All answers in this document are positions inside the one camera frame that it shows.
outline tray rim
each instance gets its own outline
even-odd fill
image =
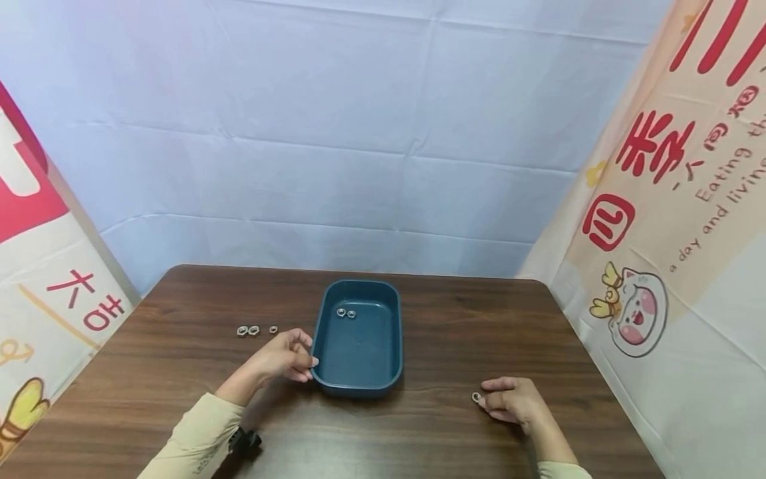
[[[352,386],[352,385],[345,385],[345,384],[335,384],[332,382],[327,382],[324,379],[322,379],[319,374],[316,373],[315,368],[311,368],[311,374],[314,376],[314,380],[317,381],[322,387],[325,388],[332,388],[332,389],[345,389],[345,390],[354,390],[354,391],[386,391],[389,388],[391,388],[401,377],[401,373],[404,370],[404,331],[402,331],[402,321],[401,321],[401,296],[399,295],[399,290],[397,290],[392,284],[387,283],[386,281],[377,281],[377,280],[355,280],[351,278],[346,279],[340,279],[337,281],[333,281],[327,288],[325,288],[325,293],[322,296],[322,304],[319,306],[319,313],[316,317],[316,326],[314,327],[314,336],[312,340],[316,338],[317,333],[319,332],[319,322],[322,320],[322,312],[325,310],[325,302],[327,301],[327,293],[330,291],[330,289],[335,286],[336,284],[340,283],[372,283],[372,284],[382,284],[386,287],[391,288],[391,290],[394,291],[394,295],[396,296],[396,309],[397,309],[397,317],[399,322],[399,369],[397,370],[396,374],[394,374],[394,377],[391,379],[391,381],[386,382],[384,385],[370,388],[370,387],[361,387],[361,386]],[[316,341],[312,342],[311,345],[311,356],[314,356],[314,349],[316,348]]]

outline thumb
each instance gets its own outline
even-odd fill
[[[319,360],[317,358],[303,351],[300,353],[290,352],[290,356],[290,367],[298,370],[313,368],[319,364]]]
[[[486,411],[503,410],[507,411],[510,407],[510,402],[513,395],[513,391],[498,391],[492,392],[479,400],[479,405]]]

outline brown wooden tabletop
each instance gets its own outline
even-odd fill
[[[470,398],[510,375],[535,381],[595,479],[662,477],[543,284],[205,266],[165,275],[0,476],[133,479],[183,413],[268,341],[268,326],[313,333],[325,288],[344,277],[399,290],[402,379],[375,401],[274,383],[244,419],[262,452],[216,477],[533,477],[521,432]],[[239,338],[243,324],[263,331]]]

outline yellow cartoon flower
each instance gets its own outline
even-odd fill
[[[603,300],[599,297],[593,299],[593,306],[590,307],[591,314],[601,319],[619,317],[622,305],[620,305],[620,292],[617,288],[623,283],[623,278],[617,273],[617,269],[611,261],[604,268],[601,283],[607,286],[607,292]]]
[[[0,425],[0,463],[18,442],[45,415],[51,403],[43,399],[43,380],[29,379],[16,393],[8,408],[8,415]]]
[[[699,11],[683,16],[683,28],[681,28],[681,33],[686,33],[691,30],[694,21],[697,19],[697,15],[699,15]]]
[[[601,174],[604,172],[604,168],[607,167],[607,162],[601,160],[591,168],[585,170],[585,185],[588,188],[593,188],[601,180]]]

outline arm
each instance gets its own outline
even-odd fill
[[[209,479],[228,456],[228,442],[245,406],[271,378],[297,382],[313,377],[319,360],[306,351],[311,337],[302,330],[278,334],[227,379],[215,395],[205,394],[173,429],[164,448],[139,479]]]
[[[498,378],[482,383],[491,391],[479,400],[494,419],[521,425],[535,445],[541,479],[590,479],[578,465],[564,433],[530,379]]]

